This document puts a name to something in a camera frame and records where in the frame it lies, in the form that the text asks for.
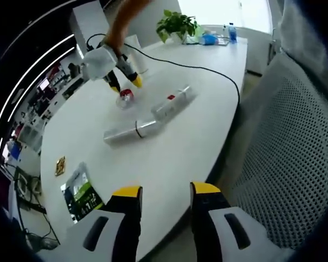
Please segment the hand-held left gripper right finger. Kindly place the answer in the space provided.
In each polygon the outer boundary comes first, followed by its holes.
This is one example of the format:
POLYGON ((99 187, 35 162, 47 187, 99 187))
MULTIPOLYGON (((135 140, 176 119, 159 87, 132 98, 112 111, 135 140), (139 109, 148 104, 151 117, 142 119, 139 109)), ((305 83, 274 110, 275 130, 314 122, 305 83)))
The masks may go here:
POLYGON ((265 228, 232 207, 216 186, 190 183, 192 232, 198 261, 266 261, 265 228))

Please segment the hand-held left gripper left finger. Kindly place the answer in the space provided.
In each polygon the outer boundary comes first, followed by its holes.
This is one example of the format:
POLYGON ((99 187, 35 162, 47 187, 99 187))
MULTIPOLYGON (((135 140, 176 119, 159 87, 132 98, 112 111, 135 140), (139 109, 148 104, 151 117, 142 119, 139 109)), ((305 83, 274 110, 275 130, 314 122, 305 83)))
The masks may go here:
POLYGON ((81 241, 95 261, 136 261, 142 216, 141 186, 122 187, 104 202, 93 186, 81 194, 81 241))

